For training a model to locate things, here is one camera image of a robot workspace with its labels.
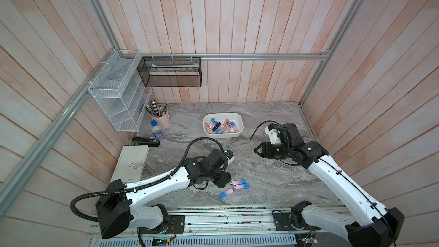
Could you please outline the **pink blue lipstick bottom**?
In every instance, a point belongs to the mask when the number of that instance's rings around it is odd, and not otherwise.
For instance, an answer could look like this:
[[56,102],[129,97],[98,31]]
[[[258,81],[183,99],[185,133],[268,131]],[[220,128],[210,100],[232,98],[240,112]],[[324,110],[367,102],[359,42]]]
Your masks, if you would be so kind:
[[220,199],[224,199],[225,197],[227,197],[227,196],[233,194],[233,192],[234,192],[234,189],[228,189],[227,191],[221,193],[221,194],[219,195],[219,197],[220,197]]

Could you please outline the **pink blue lipstick tube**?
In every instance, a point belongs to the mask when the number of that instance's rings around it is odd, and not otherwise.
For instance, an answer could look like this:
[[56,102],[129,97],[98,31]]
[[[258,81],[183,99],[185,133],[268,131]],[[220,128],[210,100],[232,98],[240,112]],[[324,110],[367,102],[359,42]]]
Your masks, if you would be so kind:
[[234,130],[234,132],[238,132],[238,127],[235,125],[235,123],[231,122],[230,124],[231,124],[232,129]]

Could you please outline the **white plastic storage box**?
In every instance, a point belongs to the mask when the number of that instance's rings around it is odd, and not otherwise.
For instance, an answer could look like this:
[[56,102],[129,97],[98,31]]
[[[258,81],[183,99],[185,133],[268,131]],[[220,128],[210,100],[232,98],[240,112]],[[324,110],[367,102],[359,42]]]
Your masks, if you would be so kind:
[[[230,122],[234,122],[235,125],[238,127],[238,132],[229,133],[227,130],[222,132],[221,134],[217,134],[211,130],[210,134],[206,133],[205,129],[205,123],[209,123],[211,118],[215,118],[215,121],[220,122],[221,125],[225,124],[225,120],[229,120]],[[215,113],[215,114],[208,114],[203,118],[203,131],[208,137],[212,138],[234,138],[241,135],[241,133],[244,130],[244,124],[242,117],[238,113]]]

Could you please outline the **pink clear lip gloss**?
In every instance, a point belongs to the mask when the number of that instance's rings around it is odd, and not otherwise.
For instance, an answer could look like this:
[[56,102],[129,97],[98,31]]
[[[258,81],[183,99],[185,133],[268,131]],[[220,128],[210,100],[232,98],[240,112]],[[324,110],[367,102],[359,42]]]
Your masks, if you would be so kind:
[[229,120],[225,120],[225,128],[229,133],[234,132],[231,122]]

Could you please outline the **pink blue lipstick top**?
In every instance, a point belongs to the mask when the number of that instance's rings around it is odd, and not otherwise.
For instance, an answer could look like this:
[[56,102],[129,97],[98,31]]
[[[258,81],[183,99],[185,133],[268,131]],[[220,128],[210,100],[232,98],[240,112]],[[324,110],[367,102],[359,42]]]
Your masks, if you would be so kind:
[[215,118],[211,118],[210,122],[209,122],[209,128],[212,129],[216,124]]

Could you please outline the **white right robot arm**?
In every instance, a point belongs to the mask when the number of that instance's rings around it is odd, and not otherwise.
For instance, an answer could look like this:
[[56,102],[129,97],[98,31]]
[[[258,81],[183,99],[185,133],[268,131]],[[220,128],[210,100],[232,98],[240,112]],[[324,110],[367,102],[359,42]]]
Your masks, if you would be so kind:
[[321,228],[348,241],[353,247],[391,247],[401,232],[405,217],[397,208],[388,208],[374,199],[339,167],[329,152],[318,142],[305,142],[297,126],[267,120],[265,133],[269,141],[255,148],[261,158],[293,160],[318,177],[349,211],[339,214],[302,201],[289,214],[276,213],[274,219],[288,218],[295,230]]

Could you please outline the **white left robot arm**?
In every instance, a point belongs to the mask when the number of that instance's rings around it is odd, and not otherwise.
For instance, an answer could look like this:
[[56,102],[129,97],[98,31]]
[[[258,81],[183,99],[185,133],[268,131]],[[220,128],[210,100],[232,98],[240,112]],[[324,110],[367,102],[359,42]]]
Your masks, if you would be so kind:
[[140,228],[151,233],[169,232],[172,220],[164,205],[144,207],[168,193],[195,184],[211,181],[218,188],[231,182],[226,168],[234,160],[233,152],[215,149],[204,157],[186,159],[179,170],[172,171],[137,183],[124,184],[120,179],[107,187],[110,195],[104,195],[96,203],[101,237],[110,239],[128,228]]

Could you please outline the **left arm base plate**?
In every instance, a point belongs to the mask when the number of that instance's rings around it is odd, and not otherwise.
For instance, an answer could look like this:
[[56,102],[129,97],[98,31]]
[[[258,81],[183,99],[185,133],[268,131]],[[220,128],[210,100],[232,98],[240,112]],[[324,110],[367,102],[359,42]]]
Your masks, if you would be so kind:
[[184,215],[171,215],[168,221],[159,225],[157,228],[138,228],[140,234],[183,234],[185,228]]

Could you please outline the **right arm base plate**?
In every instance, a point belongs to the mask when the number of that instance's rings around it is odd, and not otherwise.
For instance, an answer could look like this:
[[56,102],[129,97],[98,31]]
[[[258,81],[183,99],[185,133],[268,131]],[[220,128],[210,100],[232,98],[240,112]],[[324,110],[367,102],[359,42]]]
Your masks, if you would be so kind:
[[308,224],[294,224],[291,220],[291,213],[284,213],[280,210],[273,210],[271,213],[276,231],[320,231],[321,228]]

